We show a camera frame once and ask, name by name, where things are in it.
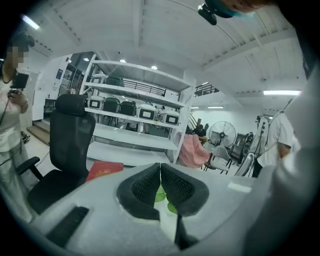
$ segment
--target red book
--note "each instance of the red book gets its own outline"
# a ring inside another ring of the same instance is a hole
[[[124,169],[122,162],[95,161],[85,182],[91,181],[101,176],[121,172]]]

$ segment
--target chair armrest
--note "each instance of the chair armrest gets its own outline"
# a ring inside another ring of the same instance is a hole
[[[29,160],[22,163],[18,168],[16,168],[16,173],[21,175],[25,173],[27,170],[31,170],[32,173],[38,178],[38,180],[42,179],[43,176],[40,174],[38,169],[36,168],[36,163],[40,161],[39,157],[32,157]]]

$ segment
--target blue face mask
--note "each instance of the blue face mask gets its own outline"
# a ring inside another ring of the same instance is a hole
[[[233,17],[252,17],[254,12],[243,13],[237,10],[230,10],[222,1],[214,0],[215,6],[223,13],[233,16]]]

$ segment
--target industrial fan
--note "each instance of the industrial fan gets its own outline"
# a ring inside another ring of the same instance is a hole
[[[235,127],[226,121],[216,122],[209,130],[209,142],[215,146],[230,147],[236,140]]]

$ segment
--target black office chair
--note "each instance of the black office chair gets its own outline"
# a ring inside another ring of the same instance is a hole
[[[27,196],[38,214],[86,181],[87,151],[96,126],[95,118],[85,111],[86,98],[63,94],[56,100],[50,119],[50,159],[59,170],[43,177],[35,166],[40,161],[38,157],[17,168],[19,175],[30,169],[39,179]]]

